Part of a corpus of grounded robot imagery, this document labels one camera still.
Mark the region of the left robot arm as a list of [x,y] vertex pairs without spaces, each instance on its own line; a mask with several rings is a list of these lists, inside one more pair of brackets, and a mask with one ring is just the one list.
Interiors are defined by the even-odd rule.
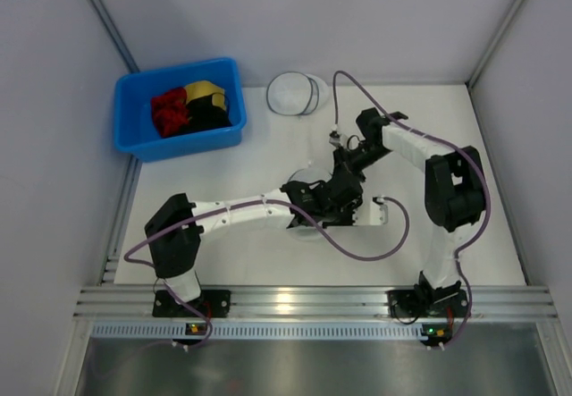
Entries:
[[354,211],[362,204],[363,188],[353,176],[288,181],[265,194],[232,201],[191,202],[181,193],[162,205],[144,231],[156,277],[178,303],[191,302],[201,296],[196,260],[207,240],[232,231],[352,225]]

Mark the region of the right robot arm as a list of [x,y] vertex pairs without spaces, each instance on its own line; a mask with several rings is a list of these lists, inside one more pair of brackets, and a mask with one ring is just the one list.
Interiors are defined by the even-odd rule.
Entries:
[[490,219],[490,191],[479,152],[458,147],[405,124],[401,112],[380,114],[369,108],[356,119],[362,139],[351,148],[338,126],[330,133],[334,146],[331,181],[350,174],[363,181],[364,170],[393,152],[425,177],[425,212],[433,224],[430,252],[414,291],[435,302],[452,297],[464,284],[460,253],[483,234]]

